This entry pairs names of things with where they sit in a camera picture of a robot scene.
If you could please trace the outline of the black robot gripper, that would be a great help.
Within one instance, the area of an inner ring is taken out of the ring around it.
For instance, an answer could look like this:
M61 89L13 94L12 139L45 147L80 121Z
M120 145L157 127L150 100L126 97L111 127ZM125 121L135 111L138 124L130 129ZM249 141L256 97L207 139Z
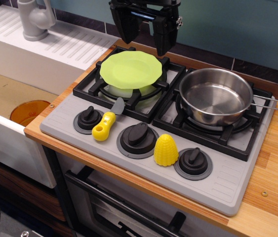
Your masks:
M158 56L165 55L175 44L178 29L179 0L112 0L109 2L114 23L121 39L129 44L140 33L143 21L153 22L153 36Z

